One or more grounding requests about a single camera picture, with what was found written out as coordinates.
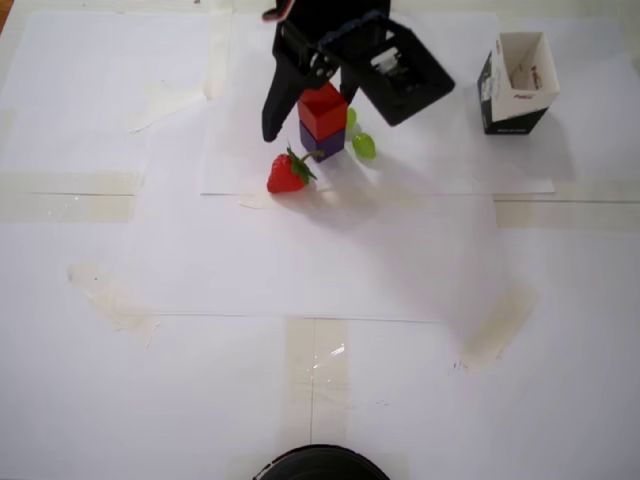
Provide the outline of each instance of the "tape strip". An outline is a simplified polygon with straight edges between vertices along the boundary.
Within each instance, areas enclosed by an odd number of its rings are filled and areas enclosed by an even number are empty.
[[[286,320],[287,386],[282,393],[278,434],[278,451],[281,452],[287,452],[306,442],[311,443],[314,327],[314,320],[311,319]]]
[[[511,285],[478,332],[463,346],[460,363],[468,368],[486,367],[499,358],[529,318],[539,298],[530,285]]]
[[[229,63],[229,37],[231,36],[232,10],[216,11],[211,15],[211,43],[209,66],[204,82],[204,94],[208,100],[224,92]]]
[[[278,455],[282,455],[289,450],[278,450],[275,455],[231,455],[227,462],[224,478],[225,480],[257,480],[259,479],[256,476],[258,472],[266,470]]]
[[[620,181],[554,181],[555,193],[526,195],[494,195],[496,201],[554,202],[640,202],[640,182]]]
[[[140,176],[131,172],[1,172],[0,191],[74,195],[137,195]]]
[[[111,278],[105,275],[94,263],[79,263],[72,266],[68,273],[69,282],[82,291],[87,300],[95,307],[115,331],[125,331],[141,342],[145,348],[149,346],[153,331],[159,325],[150,316],[127,316],[116,313],[118,303],[131,304],[131,301],[115,287]]]
[[[0,148],[4,148],[16,122],[17,113],[14,108],[0,109]]]
[[[640,204],[496,202],[498,228],[640,231]]]
[[[127,223],[136,197],[0,193],[0,223]]]
[[[315,322],[312,443],[348,446],[349,341],[346,320]]]

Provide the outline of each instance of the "white table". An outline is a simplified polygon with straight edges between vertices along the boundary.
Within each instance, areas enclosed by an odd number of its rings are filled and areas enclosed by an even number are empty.
[[[45,3],[82,2],[17,2],[5,69],[24,15]],[[515,3],[478,8],[507,21],[607,13]],[[616,3],[625,25],[632,3]],[[200,8],[91,3],[164,7]],[[310,441],[393,479],[637,477],[640,205],[528,200],[501,197],[497,216],[511,274],[540,301],[486,369],[461,367],[439,324],[163,318],[144,349],[66,277],[86,258],[115,262],[131,225],[0,225],[0,477],[235,480]]]

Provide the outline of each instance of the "white surface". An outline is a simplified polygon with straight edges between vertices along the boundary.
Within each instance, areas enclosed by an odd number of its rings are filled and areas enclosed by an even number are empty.
[[[210,27],[204,15],[34,14],[0,96],[14,115],[0,166],[141,171],[148,137],[127,127],[150,88],[203,85]]]
[[[487,142],[482,130],[475,82],[499,32],[496,16],[398,14],[396,18],[442,63],[457,82],[456,90],[393,129],[359,92],[352,105],[361,128],[376,142],[378,157],[372,168],[363,166],[349,145],[347,154],[312,166],[318,187],[366,186],[429,194],[553,191],[548,177],[526,168],[531,160],[528,139],[507,139],[505,147]],[[205,194],[263,191],[265,168],[287,143],[302,150],[295,108],[276,141],[262,140],[260,112],[275,70],[265,45],[272,43],[272,37],[273,26],[259,16],[234,16],[227,83],[234,88],[213,104],[212,134],[204,155]],[[339,76],[333,81],[339,82]]]
[[[385,206],[302,194],[252,209],[198,196],[206,110],[154,132],[135,246],[116,275],[152,311],[462,322],[503,293],[489,197]]]
[[[549,139],[538,168],[554,180],[640,180],[640,79],[618,22],[523,19],[518,26],[547,33],[560,82],[536,127],[536,140]]]
[[[197,8],[190,0],[86,3]],[[249,8],[258,2],[237,3]],[[597,3],[499,7],[507,14],[584,14],[600,12]],[[44,2],[17,4],[24,15]],[[630,14],[637,2],[608,4],[602,11],[625,15],[638,38],[638,17]],[[2,35],[3,62],[19,18],[12,14]],[[602,157],[599,165],[612,161]],[[293,421],[289,411],[292,426],[276,406],[283,396],[291,398],[282,376],[279,321],[163,319],[145,351],[111,332],[77,295],[65,278],[68,266],[87,258],[109,264],[125,231],[0,225],[0,477],[241,480],[276,453],[306,443],[310,402],[303,402],[304,421]],[[543,298],[503,360],[487,371],[456,375],[448,329],[354,323],[346,350],[349,407],[336,409],[329,403],[336,395],[316,385],[314,441],[355,448],[394,480],[639,476],[640,240],[538,230],[505,238],[514,273],[534,283]],[[320,337],[320,322],[316,330]],[[283,423],[293,433],[285,441]]]
[[[391,478],[637,477],[640,235],[503,238],[541,299],[502,358],[454,368],[446,325],[347,322],[348,381],[314,385],[314,442],[367,452]]]

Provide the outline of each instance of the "grape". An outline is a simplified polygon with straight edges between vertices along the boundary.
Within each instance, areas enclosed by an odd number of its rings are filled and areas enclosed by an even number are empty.
[[[353,149],[356,154],[362,158],[373,160],[376,158],[376,144],[373,142],[371,135],[361,133],[353,138]]]
[[[347,110],[347,130],[351,130],[356,124],[357,120],[358,114],[353,108],[349,107],[349,109]]]

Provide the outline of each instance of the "clear tape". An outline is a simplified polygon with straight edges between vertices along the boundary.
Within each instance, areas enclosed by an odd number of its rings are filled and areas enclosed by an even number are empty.
[[[640,181],[572,181],[554,180],[555,193],[494,195],[496,201],[555,202],[639,202]]]
[[[0,172],[3,193],[137,195],[140,176],[131,172]]]
[[[136,197],[0,193],[0,223],[127,223]]]
[[[496,202],[498,228],[640,231],[640,203]]]
[[[314,321],[290,318],[285,322],[287,386],[280,402],[278,451],[281,452],[300,446],[301,441],[311,443],[313,401],[313,379],[309,370],[313,362]]]
[[[313,190],[312,188],[293,194],[238,195],[238,205],[252,209],[342,209],[342,208],[419,208],[428,203],[427,195],[417,195],[401,190],[362,188],[351,190]]]
[[[313,443],[347,446],[351,384],[346,320],[314,320]]]

